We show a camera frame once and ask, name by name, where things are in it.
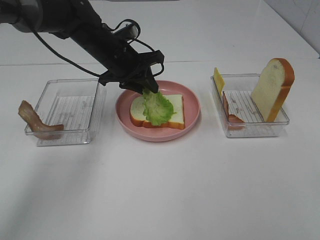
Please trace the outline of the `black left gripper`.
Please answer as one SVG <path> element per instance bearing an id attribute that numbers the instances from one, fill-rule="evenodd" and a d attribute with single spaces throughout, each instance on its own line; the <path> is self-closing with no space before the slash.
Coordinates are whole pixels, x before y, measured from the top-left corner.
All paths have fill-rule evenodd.
<path id="1" fill-rule="evenodd" d="M 102 64 L 107 71 L 98 82 L 118 82 L 121 89 L 143 94 L 144 87 L 156 94 L 159 86 L 151 66 L 164 63 L 160 50 L 138 53 L 126 40 L 103 27 L 83 24 L 72 34 L 72 40 Z"/>

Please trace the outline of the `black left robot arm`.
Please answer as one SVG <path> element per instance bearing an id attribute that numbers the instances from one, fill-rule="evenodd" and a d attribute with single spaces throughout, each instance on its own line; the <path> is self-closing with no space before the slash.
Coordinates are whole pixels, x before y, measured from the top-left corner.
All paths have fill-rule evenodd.
<path id="1" fill-rule="evenodd" d="M 2 0 L 0 22 L 23 33 L 33 33 L 53 54 L 76 68 L 98 77 L 101 85 L 118 82 L 119 87 L 142 94 L 145 89 L 157 93 L 159 86 L 151 67 L 164 64 L 160 50 L 138 53 L 131 42 L 138 42 L 141 28 L 132 19 L 115 28 L 103 23 L 87 0 Z M 72 39 L 107 71 L 89 71 L 54 50 L 39 34 Z"/>

